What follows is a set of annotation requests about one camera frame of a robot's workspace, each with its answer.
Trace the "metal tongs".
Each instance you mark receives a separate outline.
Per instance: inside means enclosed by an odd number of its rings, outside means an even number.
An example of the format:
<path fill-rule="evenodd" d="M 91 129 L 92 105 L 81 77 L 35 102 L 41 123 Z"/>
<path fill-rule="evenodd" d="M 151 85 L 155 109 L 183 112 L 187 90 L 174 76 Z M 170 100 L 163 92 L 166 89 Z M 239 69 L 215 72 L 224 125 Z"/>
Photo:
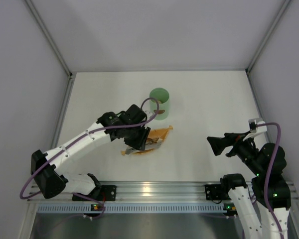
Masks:
<path fill-rule="evenodd" d="M 144 150 L 138 150 L 132 147 L 128 147 L 125 151 L 122 151 L 123 155 L 129 155 L 129 154 L 136 154 L 136 153 L 147 153 L 151 150 L 158 149 L 162 144 L 162 141 L 160 140 L 157 144 L 147 144 L 145 143 Z"/>

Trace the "brown food toy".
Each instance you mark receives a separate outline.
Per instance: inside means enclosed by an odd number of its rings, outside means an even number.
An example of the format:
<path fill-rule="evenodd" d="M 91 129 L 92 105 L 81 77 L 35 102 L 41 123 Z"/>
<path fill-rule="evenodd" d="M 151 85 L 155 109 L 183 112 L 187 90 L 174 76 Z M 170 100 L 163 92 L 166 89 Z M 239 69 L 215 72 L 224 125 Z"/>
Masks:
<path fill-rule="evenodd" d="M 146 143 L 147 144 L 157 144 L 159 143 L 160 139 L 158 137 L 156 138 L 147 138 Z"/>

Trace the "orange boat-shaped woven tray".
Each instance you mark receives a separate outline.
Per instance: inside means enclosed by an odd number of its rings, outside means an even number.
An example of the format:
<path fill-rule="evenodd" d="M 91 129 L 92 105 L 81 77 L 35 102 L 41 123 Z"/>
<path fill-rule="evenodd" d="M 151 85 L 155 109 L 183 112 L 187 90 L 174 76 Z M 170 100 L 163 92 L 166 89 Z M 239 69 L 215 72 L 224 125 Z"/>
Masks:
<path fill-rule="evenodd" d="M 162 144 L 166 141 L 168 135 L 169 135 L 169 132 L 173 130 L 173 127 L 170 125 L 169 127 L 167 128 L 157 128 L 157 129 L 152 129 L 148 135 L 149 138 L 156 138 L 158 137 L 161 141 L 162 141 Z M 153 152 L 155 150 L 151 150 L 147 153 L 136 153 L 136 154 L 132 154 L 132 155 L 145 155 L 145 154 L 149 154 L 150 152 Z"/>

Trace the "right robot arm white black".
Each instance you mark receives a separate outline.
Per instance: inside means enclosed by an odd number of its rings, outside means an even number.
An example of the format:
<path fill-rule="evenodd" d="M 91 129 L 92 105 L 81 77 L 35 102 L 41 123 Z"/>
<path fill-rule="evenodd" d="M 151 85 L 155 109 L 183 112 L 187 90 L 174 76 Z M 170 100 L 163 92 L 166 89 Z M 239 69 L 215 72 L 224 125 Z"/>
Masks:
<path fill-rule="evenodd" d="M 207 137 L 214 155 L 225 148 L 227 157 L 238 156 L 255 175 L 252 190 L 259 212 L 254 209 L 247 183 L 242 174 L 227 174 L 220 178 L 221 193 L 233 202 L 247 239 L 286 239 L 291 192 L 282 171 L 286 167 L 284 150 L 266 143 L 256 148 L 258 133 L 225 133 L 223 137 Z"/>

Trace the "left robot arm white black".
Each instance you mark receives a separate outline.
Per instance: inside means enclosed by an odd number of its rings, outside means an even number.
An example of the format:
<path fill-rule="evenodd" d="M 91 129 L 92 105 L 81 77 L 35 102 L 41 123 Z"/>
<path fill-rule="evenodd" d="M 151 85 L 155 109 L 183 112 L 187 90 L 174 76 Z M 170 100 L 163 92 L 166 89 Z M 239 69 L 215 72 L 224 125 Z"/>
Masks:
<path fill-rule="evenodd" d="M 97 199 L 102 185 L 92 174 L 70 174 L 74 163 L 97 147 L 115 139 L 143 151 L 150 133 L 147 114 L 137 105 L 116 114 L 104 113 L 87 130 L 67 143 L 47 152 L 37 150 L 31 156 L 31 174 L 46 199 L 61 193 L 72 193 L 74 201 Z"/>

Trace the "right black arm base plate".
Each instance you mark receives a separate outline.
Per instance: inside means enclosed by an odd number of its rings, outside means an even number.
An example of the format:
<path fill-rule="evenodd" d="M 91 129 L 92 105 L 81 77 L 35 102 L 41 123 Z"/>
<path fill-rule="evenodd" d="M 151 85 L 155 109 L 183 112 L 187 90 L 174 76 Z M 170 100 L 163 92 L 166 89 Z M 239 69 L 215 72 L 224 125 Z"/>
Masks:
<path fill-rule="evenodd" d="M 206 184 L 204 188 L 207 201 L 220 202 L 230 199 L 226 189 L 221 184 Z"/>

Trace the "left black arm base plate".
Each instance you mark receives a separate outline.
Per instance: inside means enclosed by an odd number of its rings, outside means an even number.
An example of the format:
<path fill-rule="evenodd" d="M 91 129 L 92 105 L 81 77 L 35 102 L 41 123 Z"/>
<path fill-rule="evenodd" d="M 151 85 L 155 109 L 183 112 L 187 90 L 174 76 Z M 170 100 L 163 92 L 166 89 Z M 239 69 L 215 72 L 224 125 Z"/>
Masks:
<path fill-rule="evenodd" d="M 88 195 L 83 195 L 97 201 L 115 201 L 116 200 L 116 185 L 102 185 L 101 187 L 95 188 Z"/>

